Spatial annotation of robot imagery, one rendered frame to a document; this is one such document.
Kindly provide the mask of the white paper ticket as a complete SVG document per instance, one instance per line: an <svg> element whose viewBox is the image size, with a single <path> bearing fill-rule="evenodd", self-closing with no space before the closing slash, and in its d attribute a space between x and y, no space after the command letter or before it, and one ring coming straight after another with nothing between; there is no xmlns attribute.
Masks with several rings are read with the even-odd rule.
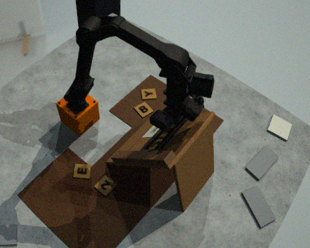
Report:
<svg viewBox="0 0 310 248"><path fill-rule="evenodd" d="M142 138L152 137L158 130L159 128L152 126L151 129L149 129L148 132L146 132L146 134L143 135Z"/></svg>

